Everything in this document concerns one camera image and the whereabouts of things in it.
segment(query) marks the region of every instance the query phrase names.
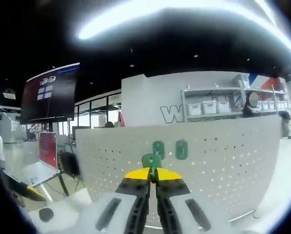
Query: monitor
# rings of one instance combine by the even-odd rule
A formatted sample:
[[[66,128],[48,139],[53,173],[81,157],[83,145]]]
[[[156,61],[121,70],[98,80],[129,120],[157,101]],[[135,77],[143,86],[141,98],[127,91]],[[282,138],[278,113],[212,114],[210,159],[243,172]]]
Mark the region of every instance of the monitor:
[[[74,120],[74,95],[79,63],[52,69],[27,80],[21,124]]]
[[[87,128],[90,128],[90,126],[73,126],[72,127],[73,141],[76,141],[76,129],[87,129]]]
[[[39,133],[39,160],[58,169],[57,133]]]

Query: green object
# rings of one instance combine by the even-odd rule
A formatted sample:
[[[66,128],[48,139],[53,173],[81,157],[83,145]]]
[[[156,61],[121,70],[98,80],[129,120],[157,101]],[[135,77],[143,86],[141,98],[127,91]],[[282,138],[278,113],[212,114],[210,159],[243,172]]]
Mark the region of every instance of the green object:
[[[159,156],[161,160],[165,158],[165,145],[162,141],[153,142],[153,154]]]
[[[162,168],[160,157],[153,155],[153,153],[149,153],[145,154],[141,161],[144,168],[150,168],[151,182],[156,182],[155,170],[156,168]]]
[[[175,143],[175,157],[179,160],[185,160],[188,157],[188,143],[185,140],[178,140]]]

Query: red screen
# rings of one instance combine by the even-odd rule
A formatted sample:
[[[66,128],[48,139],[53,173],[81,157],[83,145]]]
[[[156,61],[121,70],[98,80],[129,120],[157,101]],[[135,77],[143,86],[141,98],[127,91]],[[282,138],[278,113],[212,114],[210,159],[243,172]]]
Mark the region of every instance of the red screen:
[[[58,168],[56,133],[40,133],[39,159],[56,169]]]

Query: ceiling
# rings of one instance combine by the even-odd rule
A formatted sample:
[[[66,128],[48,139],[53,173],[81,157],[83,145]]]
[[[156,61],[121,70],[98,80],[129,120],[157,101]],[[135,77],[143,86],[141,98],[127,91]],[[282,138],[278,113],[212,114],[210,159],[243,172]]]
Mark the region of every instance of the ceiling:
[[[291,52],[256,26],[219,12],[165,10],[88,40],[83,22],[122,0],[39,0],[3,6],[4,69],[0,105],[20,107],[29,78],[80,62],[75,102],[120,88],[121,79],[186,71],[241,71],[267,76],[291,73]],[[276,1],[291,22],[291,1]],[[3,98],[15,90],[17,99]]]

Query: perforated panel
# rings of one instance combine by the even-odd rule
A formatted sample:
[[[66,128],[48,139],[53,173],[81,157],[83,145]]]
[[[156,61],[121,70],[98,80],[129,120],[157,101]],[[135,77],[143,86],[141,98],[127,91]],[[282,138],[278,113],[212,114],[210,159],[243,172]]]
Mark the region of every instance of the perforated panel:
[[[77,146],[85,183],[92,200],[113,192],[130,170],[142,167],[156,140],[165,143],[164,168],[179,173],[191,192],[199,193],[230,219],[254,210],[274,171],[279,140],[278,116],[78,130]],[[175,157],[175,142],[188,143],[189,156]],[[147,225],[161,227],[152,185]]]

